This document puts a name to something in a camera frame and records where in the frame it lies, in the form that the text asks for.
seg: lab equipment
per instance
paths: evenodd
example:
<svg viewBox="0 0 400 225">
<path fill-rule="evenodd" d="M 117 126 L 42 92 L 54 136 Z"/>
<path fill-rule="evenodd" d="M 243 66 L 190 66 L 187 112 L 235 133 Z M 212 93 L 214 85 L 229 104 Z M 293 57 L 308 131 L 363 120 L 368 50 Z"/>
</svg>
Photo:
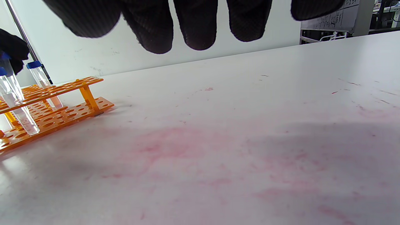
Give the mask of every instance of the lab equipment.
<svg viewBox="0 0 400 225">
<path fill-rule="evenodd" d="M 46 89 L 42 89 L 38 85 L 23 88 L 22 92 L 25 95 L 23 105 L 29 108 L 32 118 L 36 121 L 38 127 L 40 127 L 40 132 L 33 136 L 28 135 L 21 127 L 16 127 L 19 125 L 17 120 L 10 113 L 10 107 L 7 107 L 0 97 L 0 115 L 6 114 L 8 121 L 13 125 L 13 128 L 10 130 L 0 130 L 0 156 L 11 153 L 13 149 L 19 146 L 43 138 L 65 127 L 94 118 L 113 107 L 114 104 L 112 102 L 102 97 L 93 97 L 90 85 L 100 81 L 103 81 L 103 79 L 91 76 Z M 71 93 L 72 91 L 80 92 L 84 102 L 75 106 L 65 106 L 62 110 L 56 111 L 45 101 L 50 96 L 58 96 L 60 94 Z"/>
<path fill-rule="evenodd" d="M 0 94 L 8 107 L 18 106 L 21 104 L 21 101 L 11 88 L 10 82 L 6 78 L 7 74 L 7 71 L 3 67 L 0 67 Z M 26 106 L 13 110 L 13 113 L 27 134 L 35 135 L 39 133 L 39 127 L 33 120 Z"/>
<path fill-rule="evenodd" d="M 22 101 L 24 101 L 25 98 L 24 98 L 24 95 L 22 94 L 21 86 L 17 80 L 17 77 L 15 76 L 14 70 L 12 69 L 12 66 L 10 63 L 11 57 L 3 51 L 0 51 L 0 55 L 1 55 L 0 67 L 3 67 L 6 70 L 7 80 L 10 82 L 11 88 L 17 95 L 18 99 L 22 102 Z"/>
<path fill-rule="evenodd" d="M 36 80 L 36 83 L 41 88 L 49 88 L 52 85 L 50 81 L 47 79 L 45 73 L 42 70 L 42 64 L 39 61 L 33 61 L 26 65 L 29 71 L 32 73 L 33 78 Z M 52 108 L 61 109 L 64 107 L 58 96 L 47 99 L 47 102 Z"/>
</svg>

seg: white wall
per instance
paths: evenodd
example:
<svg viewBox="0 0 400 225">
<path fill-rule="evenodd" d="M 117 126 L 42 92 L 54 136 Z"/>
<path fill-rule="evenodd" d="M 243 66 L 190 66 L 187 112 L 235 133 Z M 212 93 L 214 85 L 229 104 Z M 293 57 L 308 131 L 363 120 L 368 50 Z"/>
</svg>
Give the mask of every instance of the white wall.
<svg viewBox="0 0 400 225">
<path fill-rule="evenodd" d="M 250 43 L 240 42 L 230 33 L 227 5 L 224 0 L 219 0 L 215 44 L 201 52 L 185 45 L 170 0 L 174 42 L 172 50 L 164 55 L 145 51 L 122 17 L 114 30 L 105 37 L 79 38 L 65 28 L 41 0 L 12 2 L 31 44 L 54 83 L 299 43 L 300 23 L 290 15 L 291 0 L 273 1 L 264 37 Z"/>
<path fill-rule="evenodd" d="M 15 26 L 14 20 L 12 19 L 11 13 L 6 6 L 5 1 L 3 0 L 1 1 L 2 2 L 0 2 L 0 28 L 9 32 L 10 34 L 21 37 L 17 27 Z M 32 57 L 29 55 L 29 59 L 24 63 L 28 63 L 31 61 L 33 60 Z M 36 84 L 31 73 L 26 68 L 24 68 L 21 72 L 18 73 L 17 80 L 21 86 L 30 86 L 32 84 Z"/>
</svg>

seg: black glove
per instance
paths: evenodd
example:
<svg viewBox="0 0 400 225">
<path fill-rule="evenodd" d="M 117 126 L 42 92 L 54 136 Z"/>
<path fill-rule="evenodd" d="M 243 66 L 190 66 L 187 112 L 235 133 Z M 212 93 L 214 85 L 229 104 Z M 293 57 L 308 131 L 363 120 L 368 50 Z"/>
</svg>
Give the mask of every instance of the black glove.
<svg viewBox="0 0 400 225">
<path fill-rule="evenodd" d="M 28 59 L 29 48 L 25 41 L 0 29 L 0 51 L 7 53 L 14 73 L 19 73 L 24 67 L 23 60 Z"/>
<path fill-rule="evenodd" d="M 77 36 L 98 38 L 110 32 L 120 14 L 139 43 L 148 51 L 163 54 L 172 47 L 173 24 L 168 0 L 44 0 Z M 240 41 L 260 39 L 272 0 L 227 0 L 229 25 Z M 344 0 L 292 0 L 296 20 L 308 20 L 338 10 Z M 218 0 L 174 0 L 185 43 L 195 50 L 214 44 Z"/>
</svg>

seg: metal pole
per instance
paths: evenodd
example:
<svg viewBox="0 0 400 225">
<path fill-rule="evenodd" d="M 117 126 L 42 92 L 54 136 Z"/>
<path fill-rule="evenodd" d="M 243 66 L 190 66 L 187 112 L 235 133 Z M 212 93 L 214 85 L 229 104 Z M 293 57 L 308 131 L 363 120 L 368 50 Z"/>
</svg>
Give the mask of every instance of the metal pole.
<svg viewBox="0 0 400 225">
<path fill-rule="evenodd" d="M 21 22 L 20 22 L 20 20 L 18 19 L 17 15 L 16 15 L 16 13 L 15 13 L 14 8 L 12 7 L 11 0 L 5 0 L 5 1 L 6 1 L 8 10 L 10 11 L 10 13 L 11 13 L 11 15 L 12 15 L 12 19 L 14 20 L 14 23 L 15 23 L 15 25 L 17 26 L 17 29 L 18 29 L 18 31 L 20 32 L 21 36 L 22 36 L 22 39 L 23 39 L 23 40 L 26 42 L 26 44 L 28 45 L 28 48 L 29 48 L 29 51 L 30 51 L 30 55 L 32 56 L 33 60 L 39 61 L 39 58 L 38 58 L 38 56 L 36 55 L 36 53 L 35 53 L 35 51 L 34 51 L 32 45 L 30 44 L 29 39 L 28 39 L 28 37 L 27 37 L 27 35 L 26 35 L 24 29 L 23 29 L 22 26 L 21 26 Z M 46 70 L 46 68 L 44 67 L 43 64 L 42 64 L 42 70 L 43 70 L 44 74 L 46 75 L 47 79 L 49 79 L 50 84 L 53 84 L 53 82 L 51 81 L 51 78 L 50 78 L 49 74 L 47 73 L 47 70 Z"/>
</svg>

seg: whiteboard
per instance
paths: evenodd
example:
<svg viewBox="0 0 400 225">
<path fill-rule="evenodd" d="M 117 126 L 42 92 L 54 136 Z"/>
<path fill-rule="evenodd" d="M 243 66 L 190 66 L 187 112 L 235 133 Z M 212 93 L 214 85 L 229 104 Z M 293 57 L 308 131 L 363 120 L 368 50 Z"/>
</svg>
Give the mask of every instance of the whiteboard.
<svg viewBox="0 0 400 225">
<path fill-rule="evenodd" d="M 360 0 L 346 0 L 344 5 L 336 12 L 312 20 L 302 21 L 301 29 L 353 32 L 359 5 Z"/>
</svg>

